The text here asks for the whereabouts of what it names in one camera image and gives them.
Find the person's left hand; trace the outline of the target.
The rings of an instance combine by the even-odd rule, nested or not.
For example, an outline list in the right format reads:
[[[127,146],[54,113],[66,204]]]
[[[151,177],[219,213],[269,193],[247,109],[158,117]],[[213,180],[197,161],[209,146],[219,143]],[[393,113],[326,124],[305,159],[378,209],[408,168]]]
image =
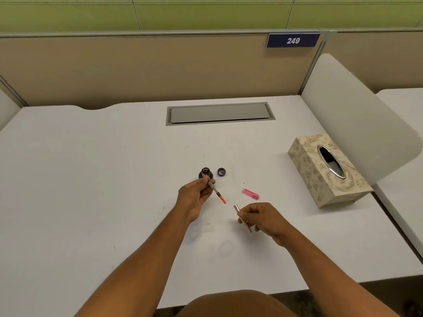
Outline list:
[[[209,185],[196,186],[190,182],[179,189],[174,209],[182,214],[188,223],[192,223],[199,217],[203,204],[213,192]]]

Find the pen ink converter red tip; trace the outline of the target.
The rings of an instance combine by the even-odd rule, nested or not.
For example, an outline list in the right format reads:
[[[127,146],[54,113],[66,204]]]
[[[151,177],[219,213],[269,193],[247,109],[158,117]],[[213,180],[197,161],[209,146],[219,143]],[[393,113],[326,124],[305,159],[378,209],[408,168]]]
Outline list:
[[[221,195],[221,193],[215,188],[213,182],[211,180],[208,180],[208,185],[212,188],[212,190],[215,192],[215,194],[219,197],[219,199],[226,204],[225,199],[223,198],[223,196]]]

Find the blue number sign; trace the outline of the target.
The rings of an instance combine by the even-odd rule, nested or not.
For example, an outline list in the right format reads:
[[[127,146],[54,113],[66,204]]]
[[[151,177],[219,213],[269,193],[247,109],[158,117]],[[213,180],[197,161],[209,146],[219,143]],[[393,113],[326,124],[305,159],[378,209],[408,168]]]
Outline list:
[[[320,35],[320,32],[270,33],[266,48],[313,48]]]

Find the white neighbouring desk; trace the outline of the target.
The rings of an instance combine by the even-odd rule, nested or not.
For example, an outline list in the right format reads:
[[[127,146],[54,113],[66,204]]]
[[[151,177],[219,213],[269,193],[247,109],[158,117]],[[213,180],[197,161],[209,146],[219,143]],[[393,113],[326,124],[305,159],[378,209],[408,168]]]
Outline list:
[[[377,96],[423,140],[423,88],[381,90]],[[375,194],[423,261],[423,150],[376,184]]]

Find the person's right forearm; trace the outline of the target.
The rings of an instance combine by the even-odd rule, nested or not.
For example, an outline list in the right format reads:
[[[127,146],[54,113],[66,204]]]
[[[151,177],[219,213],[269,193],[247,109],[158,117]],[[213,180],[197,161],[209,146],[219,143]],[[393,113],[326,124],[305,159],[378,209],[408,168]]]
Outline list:
[[[326,317],[399,317],[293,226],[273,239],[292,256]]]

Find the person's right hand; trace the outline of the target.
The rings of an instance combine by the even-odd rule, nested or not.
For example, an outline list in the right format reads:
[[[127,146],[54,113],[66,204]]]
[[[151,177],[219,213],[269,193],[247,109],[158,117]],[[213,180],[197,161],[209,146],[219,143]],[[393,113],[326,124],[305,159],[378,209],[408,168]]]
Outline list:
[[[253,204],[265,204],[265,219],[261,224],[261,231],[270,236],[279,246],[288,249],[295,228],[270,203],[256,202]]]

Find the white curved side divider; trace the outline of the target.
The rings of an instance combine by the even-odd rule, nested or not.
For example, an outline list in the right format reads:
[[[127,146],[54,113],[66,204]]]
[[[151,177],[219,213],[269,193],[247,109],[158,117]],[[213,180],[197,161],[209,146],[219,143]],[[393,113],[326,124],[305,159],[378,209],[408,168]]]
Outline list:
[[[417,131],[328,53],[317,59],[301,97],[371,185],[423,151]]]
[[[21,110],[12,99],[0,89],[0,131],[10,122]]]

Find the floral beige tissue box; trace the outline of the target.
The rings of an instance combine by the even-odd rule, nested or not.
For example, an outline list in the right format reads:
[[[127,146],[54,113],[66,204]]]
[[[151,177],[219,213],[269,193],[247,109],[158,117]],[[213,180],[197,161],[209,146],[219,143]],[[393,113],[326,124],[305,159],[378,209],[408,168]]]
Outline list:
[[[288,150],[318,208],[350,204],[373,188],[326,133],[296,137]]]

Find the pink pen barrel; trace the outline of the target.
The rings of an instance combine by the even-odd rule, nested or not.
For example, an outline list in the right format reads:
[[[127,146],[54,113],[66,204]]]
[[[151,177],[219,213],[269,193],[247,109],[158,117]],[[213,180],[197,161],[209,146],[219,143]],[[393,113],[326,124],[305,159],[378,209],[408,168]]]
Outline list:
[[[252,231],[251,231],[251,228],[249,227],[249,225],[246,223],[246,221],[244,220],[244,219],[242,219],[241,217],[240,217],[240,208],[238,207],[238,205],[237,204],[235,204],[234,205],[234,209],[235,209],[235,211],[236,211],[236,213],[237,213],[237,215],[238,215],[238,217],[239,217],[239,220],[241,221],[241,223],[244,225],[244,227],[246,228],[246,230],[247,230],[247,232],[249,233],[249,234],[251,234],[252,233]]]

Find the person's left forearm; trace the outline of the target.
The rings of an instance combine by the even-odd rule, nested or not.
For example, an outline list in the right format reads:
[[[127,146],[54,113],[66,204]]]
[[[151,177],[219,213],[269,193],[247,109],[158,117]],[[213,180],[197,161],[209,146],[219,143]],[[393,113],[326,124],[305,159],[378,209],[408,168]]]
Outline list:
[[[95,290],[75,317],[152,317],[189,225],[201,206],[177,204]]]

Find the beige desk partition panel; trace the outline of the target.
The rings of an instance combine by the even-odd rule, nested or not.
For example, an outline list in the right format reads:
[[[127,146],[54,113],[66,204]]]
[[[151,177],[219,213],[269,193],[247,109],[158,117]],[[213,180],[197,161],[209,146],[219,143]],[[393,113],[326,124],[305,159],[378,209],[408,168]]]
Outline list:
[[[313,48],[270,33],[320,32]],[[0,33],[0,87],[21,107],[299,95],[328,53],[374,92],[423,86],[423,27]]]

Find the person's brown trouser leg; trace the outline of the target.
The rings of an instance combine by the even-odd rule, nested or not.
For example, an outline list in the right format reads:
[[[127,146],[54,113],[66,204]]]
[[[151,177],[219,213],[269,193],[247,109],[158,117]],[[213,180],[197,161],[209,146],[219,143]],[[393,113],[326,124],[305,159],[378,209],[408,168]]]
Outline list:
[[[251,289],[207,294],[188,303],[175,317],[298,317],[272,296]]]

